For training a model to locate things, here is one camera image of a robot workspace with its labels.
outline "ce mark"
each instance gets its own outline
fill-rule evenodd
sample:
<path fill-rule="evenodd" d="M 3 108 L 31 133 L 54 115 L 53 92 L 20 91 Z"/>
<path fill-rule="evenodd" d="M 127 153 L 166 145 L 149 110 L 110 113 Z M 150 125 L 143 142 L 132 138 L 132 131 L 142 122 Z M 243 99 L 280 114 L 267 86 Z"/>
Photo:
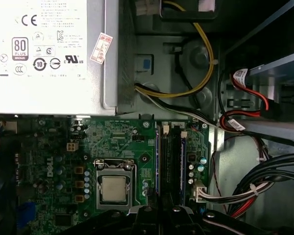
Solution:
<path fill-rule="evenodd" d="M 28 15 L 23 15 L 22 16 L 22 24 L 25 25 L 25 26 L 28 26 L 28 24 L 26 24 L 25 20 L 26 18 L 28 17 Z M 33 15 L 31 18 L 30 18 L 30 22 L 33 26 L 37 26 L 36 24 L 36 17 L 37 15 Z"/>

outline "dell logo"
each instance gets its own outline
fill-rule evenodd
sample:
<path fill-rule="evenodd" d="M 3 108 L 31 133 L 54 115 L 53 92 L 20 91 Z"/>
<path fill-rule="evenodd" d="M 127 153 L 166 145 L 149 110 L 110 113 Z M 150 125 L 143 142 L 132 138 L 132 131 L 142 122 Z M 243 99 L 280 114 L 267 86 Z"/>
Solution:
<path fill-rule="evenodd" d="M 53 177 L 53 157 L 47 158 L 47 177 Z"/>
<path fill-rule="evenodd" d="M 78 60 L 77 57 L 78 56 L 76 56 L 76 55 L 66 55 L 64 63 L 83 64 L 84 61 L 83 60 Z"/>

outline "motherboard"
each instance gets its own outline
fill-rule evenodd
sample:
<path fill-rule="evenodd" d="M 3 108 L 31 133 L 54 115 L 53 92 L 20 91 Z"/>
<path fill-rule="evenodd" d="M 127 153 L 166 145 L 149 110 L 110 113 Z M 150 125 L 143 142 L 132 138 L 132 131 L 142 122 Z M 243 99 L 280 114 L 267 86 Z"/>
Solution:
<path fill-rule="evenodd" d="M 25 134 L 15 153 L 17 195 L 27 211 L 18 214 L 18 228 L 31 235 L 57 234 L 111 209 L 128 212 L 147 205 L 150 192 L 204 207 L 196 189 L 208 185 L 208 127 L 99 118 L 38 118 L 18 126 Z"/>

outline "cpu socket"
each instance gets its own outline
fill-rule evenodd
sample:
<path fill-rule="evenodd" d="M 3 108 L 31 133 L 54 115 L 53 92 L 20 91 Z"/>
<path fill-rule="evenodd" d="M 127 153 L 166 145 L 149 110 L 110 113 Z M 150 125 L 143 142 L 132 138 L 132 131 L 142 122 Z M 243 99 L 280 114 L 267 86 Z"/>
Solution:
<path fill-rule="evenodd" d="M 127 211 L 133 204 L 136 165 L 133 160 L 96 159 L 96 208 Z"/>

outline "yellow wire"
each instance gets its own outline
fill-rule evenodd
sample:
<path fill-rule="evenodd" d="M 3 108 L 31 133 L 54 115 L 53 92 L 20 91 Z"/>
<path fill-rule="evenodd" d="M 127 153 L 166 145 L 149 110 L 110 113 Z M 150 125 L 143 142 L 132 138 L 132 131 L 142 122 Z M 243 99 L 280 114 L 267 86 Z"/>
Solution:
<path fill-rule="evenodd" d="M 169 5 L 173 5 L 176 8 L 178 8 L 180 11 L 186 11 L 183 7 L 181 7 L 179 4 L 172 2 L 172 1 L 164 1 L 163 3 L 165 4 L 169 4 Z M 196 28 L 196 30 L 198 31 L 198 33 L 200 34 L 202 40 L 204 41 L 207 50 L 208 50 L 208 55 L 209 55 L 209 69 L 208 72 L 206 74 L 206 76 L 204 77 L 204 79 L 202 80 L 201 83 L 199 83 L 195 88 L 187 91 L 187 92 L 182 92 L 182 93 L 175 93 L 175 94 L 167 94 L 167 93 L 158 93 L 158 92 L 152 92 L 149 90 L 146 90 L 144 88 L 135 86 L 136 89 L 140 90 L 141 92 L 148 94 L 150 96 L 153 97 L 160 97 L 160 98 L 174 98 L 174 97 L 179 97 L 182 95 L 187 95 L 187 94 L 191 94 L 192 92 L 196 92 L 198 90 L 200 90 L 201 88 L 203 88 L 204 86 L 206 86 L 206 84 L 209 82 L 209 79 L 211 78 L 211 75 L 213 73 L 214 70 L 214 54 L 212 51 L 212 47 L 211 44 L 205 34 L 205 32 L 202 30 L 202 28 L 200 27 L 200 25 L 198 23 L 193 23 L 194 27 Z"/>

